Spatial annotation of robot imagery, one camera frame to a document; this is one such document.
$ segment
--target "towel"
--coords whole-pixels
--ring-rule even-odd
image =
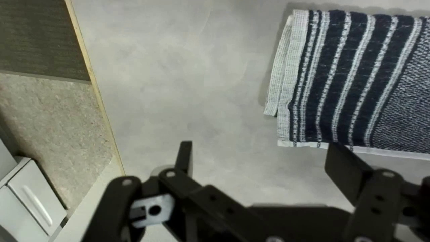
[[[293,11],[265,115],[281,147],[430,154],[430,19]]]

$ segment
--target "blue and white striped towel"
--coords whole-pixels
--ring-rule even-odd
[[[281,147],[430,154],[430,19],[294,11],[265,115],[277,115]]]

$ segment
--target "gray floor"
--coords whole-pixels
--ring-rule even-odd
[[[325,151],[277,147],[262,116],[267,76],[291,7],[427,14],[420,0],[72,0],[128,174],[145,179],[195,142],[195,178],[243,205],[351,209],[324,175]],[[367,157],[418,182],[429,162]]]
[[[89,83],[0,73],[0,119],[15,152],[38,162],[68,214],[113,161]]]

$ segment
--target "black metal bracket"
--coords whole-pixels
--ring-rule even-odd
[[[416,186],[396,173],[373,171],[337,144],[328,150],[325,171],[356,208],[353,214],[334,208],[243,208],[216,187],[195,182],[191,166],[192,143],[183,142],[173,169],[145,183],[137,178],[113,181],[83,241],[138,241],[145,228],[136,228],[136,221],[162,221],[180,242],[391,242],[398,241],[396,224],[430,240],[430,178]],[[167,206],[157,204],[167,197],[175,201],[168,214],[162,212]]]

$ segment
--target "white object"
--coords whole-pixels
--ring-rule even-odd
[[[35,217],[43,230],[48,236],[52,236],[66,218],[66,210],[59,204],[35,162],[28,162],[23,170],[9,181],[8,186]]]
[[[9,187],[0,189],[0,226],[19,242],[47,242],[48,236]]]
[[[66,210],[33,161],[21,158],[0,178],[0,226],[16,241],[48,242]]]
[[[0,140],[0,181],[9,174],[13,167],[16,167],[15,159]]]
[[[169,194],[152,197],[146,200],[138,200],[132,205],[133,210],[144,210],[146,217],[137,222],[133,222],[136,229],[146,228],[149,225],[164,224],[169,221],[175,208],[175,200]]]

